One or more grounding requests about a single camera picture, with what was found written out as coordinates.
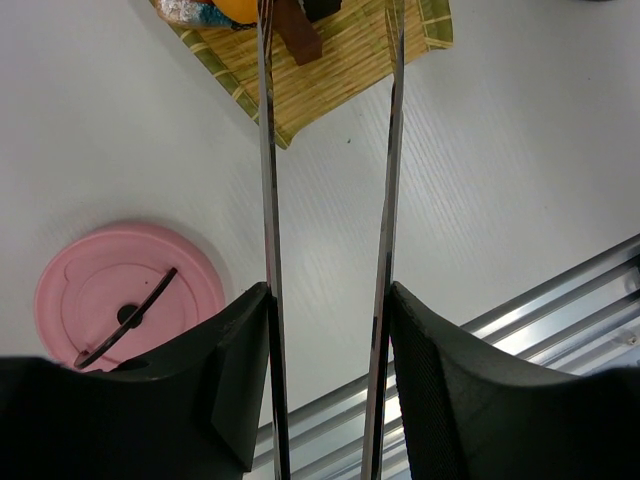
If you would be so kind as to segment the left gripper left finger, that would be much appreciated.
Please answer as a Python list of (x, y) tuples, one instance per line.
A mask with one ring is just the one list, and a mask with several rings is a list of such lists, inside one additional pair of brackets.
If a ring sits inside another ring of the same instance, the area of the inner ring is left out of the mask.
[(109, 372), (1, 361), (5, 479), (239, 479), (268, 357), (268, 290)]

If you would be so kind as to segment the orange fish shaped cake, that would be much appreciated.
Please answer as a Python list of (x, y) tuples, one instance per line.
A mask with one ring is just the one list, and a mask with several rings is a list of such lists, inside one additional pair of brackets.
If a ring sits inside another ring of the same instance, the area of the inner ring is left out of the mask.
[(236, 23), (248, 25), (257, 21), (257, 0), (213, 0), (213, 3), (226, 17)]

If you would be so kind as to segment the metal tongs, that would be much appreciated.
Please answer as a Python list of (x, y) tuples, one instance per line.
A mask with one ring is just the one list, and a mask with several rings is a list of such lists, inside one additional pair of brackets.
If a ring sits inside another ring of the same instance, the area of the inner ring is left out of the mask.
[[(259, 131), (263, 219), (266, 256), (266, 282), (269, 289), (267, 319), (269, 325), (269, 361), (271, 373), (272, 432), (274, 472), (278, 479), (291, 477), (287, 407), (284, 318), (282, 301), (281, 242), (278, 206), (277, 160), (273, 109), (272, 1), (257, 3), (257, 65), (259, 78)], [(404, 126), (405, 84), (404, 1), (385, 4), (387, 41), (393, 64), (393, 85), (387, 144), (385, 197), (382, 211), (376, 271), (374, 315), (370, 346), (368, 388), (363, 436), (361, 477), (379, 479), (383, 465), (384, 415), (390, 342), (390, 295), (397, 225), (401, 150)]]

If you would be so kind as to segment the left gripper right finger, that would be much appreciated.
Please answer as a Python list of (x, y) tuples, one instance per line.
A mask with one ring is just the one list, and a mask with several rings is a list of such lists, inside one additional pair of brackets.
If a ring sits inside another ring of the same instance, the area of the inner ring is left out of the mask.
[(576, 376), (507, 354), (401, 284), (389, 296), (415, 479), (635, 479), (639, 372)]

